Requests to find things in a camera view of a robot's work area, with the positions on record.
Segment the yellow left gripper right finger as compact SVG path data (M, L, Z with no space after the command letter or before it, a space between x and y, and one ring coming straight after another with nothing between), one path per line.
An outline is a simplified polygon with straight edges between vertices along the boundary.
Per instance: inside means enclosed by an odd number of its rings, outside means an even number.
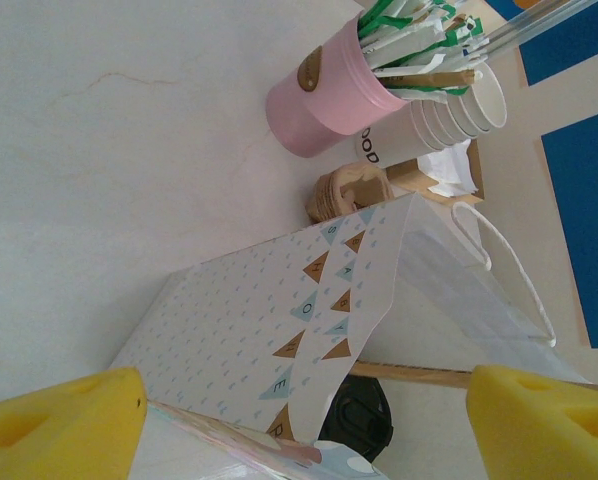
M478 366L467 413L490 479L598 479L598 391Z

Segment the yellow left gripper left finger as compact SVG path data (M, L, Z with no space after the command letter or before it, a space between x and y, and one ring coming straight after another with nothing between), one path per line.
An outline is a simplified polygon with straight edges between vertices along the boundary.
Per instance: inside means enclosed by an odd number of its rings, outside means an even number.
M147 406L135 368L0 401L0 479L126 479Z

